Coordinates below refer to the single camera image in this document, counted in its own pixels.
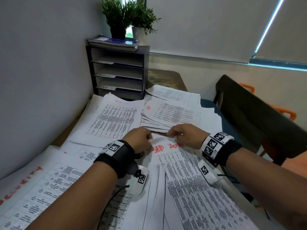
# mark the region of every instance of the blue table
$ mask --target blue table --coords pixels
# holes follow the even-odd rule
[[[223,132],[232,135],[237,142],[243,145],[243,141],[240,138],[240,136],[237,134],[237,132],[233,129],[232,125],[227,121],[227,119],[223,116],[220,109],[213,103],[213,101],[201,99],[201,106],[205,108],[214,108],[214,112],[221,116],[222,119],[222,128]]]

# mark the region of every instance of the potted plant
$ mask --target potted plant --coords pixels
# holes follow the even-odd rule
[[[135,3],[132,1],[123,5],[120,0],[102,0],[102,13],[106,16],[112,38],[126,38],[126,29],[135,15],[134,9]]]
[[[132,19],[132,33],[133,39],[138,41],[139,46],[147,45],[148,33],[156,33],[153,29],[153,23],[161,18],[157,18],[153,9],[148,8],[144,0],[135,2],[134,17]]]

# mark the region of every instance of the forearm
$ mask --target forearm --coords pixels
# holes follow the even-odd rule
[[[95,162],[27,230],[93,229],[117,180],[116,172],[109,165]]]
[[[307,179],[241,148],[227,169],[288,229],[307,228]]]

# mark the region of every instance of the book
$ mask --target book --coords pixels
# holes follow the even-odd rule
[[[138,48],[137,40],[129,41],[124,39],[109,38],[103,35],[99,35],[94,39],[89,39],[88,42],[92,46],[124,51],[136,51]]]

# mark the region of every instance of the file organizer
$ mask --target file organizer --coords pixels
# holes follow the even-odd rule
[[[148,78],[149,46],[134,52],[86,46],[94,94],[142,100]]]

